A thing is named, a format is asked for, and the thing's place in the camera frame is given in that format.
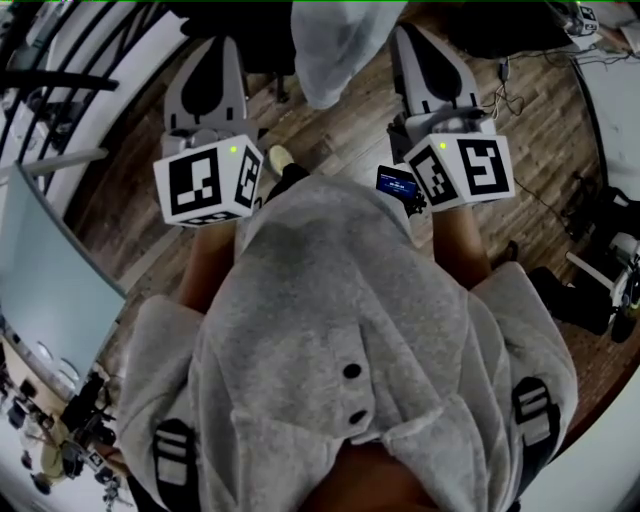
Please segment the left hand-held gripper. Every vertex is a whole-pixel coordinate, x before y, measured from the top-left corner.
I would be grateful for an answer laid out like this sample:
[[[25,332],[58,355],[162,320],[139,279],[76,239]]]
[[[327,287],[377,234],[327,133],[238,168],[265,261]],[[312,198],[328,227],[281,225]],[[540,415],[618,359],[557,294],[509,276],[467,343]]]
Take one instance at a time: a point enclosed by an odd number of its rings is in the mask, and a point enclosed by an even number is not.
[[[164,221],[200,228],[251,216],[264,161],[258,132],[216,129],[246,117],[231,37],[208,40],[186,59],[167,89],[164,117],[169,131],[153,164]]]

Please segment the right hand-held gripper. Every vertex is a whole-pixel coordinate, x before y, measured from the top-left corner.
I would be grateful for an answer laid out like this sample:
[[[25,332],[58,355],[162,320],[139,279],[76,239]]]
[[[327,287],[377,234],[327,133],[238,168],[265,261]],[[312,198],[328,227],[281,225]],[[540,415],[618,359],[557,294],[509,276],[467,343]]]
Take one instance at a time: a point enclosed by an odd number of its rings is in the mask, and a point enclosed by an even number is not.
[[[490,115],[475,108],[479,92],[468,66],[413,24],[398,25],[391,42],[405,115],[387,127],[392,157],[412,173],[430,209],[514,197],[507,138],[496,132]]]

